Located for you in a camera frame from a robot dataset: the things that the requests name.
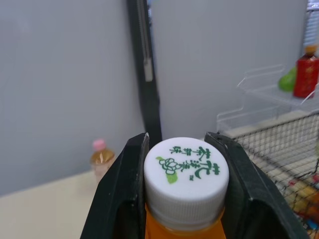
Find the white bottle cap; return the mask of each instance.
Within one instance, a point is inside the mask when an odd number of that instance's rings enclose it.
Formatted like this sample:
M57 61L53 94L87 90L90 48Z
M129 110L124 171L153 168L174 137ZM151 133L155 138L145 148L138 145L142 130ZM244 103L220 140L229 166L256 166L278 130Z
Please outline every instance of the white bottle cap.
M229 171L215 147L181 137L162 141L149 151L144 178L152 216L172 230L196 231L220 216Z

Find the red bottle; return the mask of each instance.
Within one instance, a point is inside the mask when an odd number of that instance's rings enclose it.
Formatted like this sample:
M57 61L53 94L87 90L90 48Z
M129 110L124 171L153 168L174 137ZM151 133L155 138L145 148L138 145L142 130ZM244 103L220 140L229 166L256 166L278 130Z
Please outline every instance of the red bottle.
M294 96L306 98L316 88L319 74L319 59L315 56L316 45L307 46L305 55L297 61L297 77Z

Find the small plastic bottle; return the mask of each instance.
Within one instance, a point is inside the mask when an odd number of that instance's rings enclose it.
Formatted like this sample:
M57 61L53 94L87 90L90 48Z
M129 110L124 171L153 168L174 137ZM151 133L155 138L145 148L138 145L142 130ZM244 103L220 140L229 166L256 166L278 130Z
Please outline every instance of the small plastic bottle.
M296 97L314 96L319 75L319 59L315 56L316 50L316 45L307 46L304 56L297 61L297 76L294 88L294 96Z
M99 183L105 173L109 170L115 161L114 152L106 148L103 139L97 139L93 142L94 153L91 157L91 165L95 172L96 180Z
M223 155L194 138L155 145L144 164L146 239L225 239L221 224L229 170Z

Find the table surface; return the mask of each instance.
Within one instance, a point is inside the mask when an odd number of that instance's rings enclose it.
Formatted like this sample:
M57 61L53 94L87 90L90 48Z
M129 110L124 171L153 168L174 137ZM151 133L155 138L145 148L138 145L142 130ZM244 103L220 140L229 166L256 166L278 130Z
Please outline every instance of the table surface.
M306 115L292 112L226 132L230 137ZM97 187L92 171L0 198L1 239L78 239Z

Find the wire basket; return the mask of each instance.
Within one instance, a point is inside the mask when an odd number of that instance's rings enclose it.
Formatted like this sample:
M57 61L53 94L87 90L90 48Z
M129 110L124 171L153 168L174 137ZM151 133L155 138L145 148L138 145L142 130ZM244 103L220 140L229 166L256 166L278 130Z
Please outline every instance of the wire basket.
M234 138L276 184L311 238L319 239L319 114Z

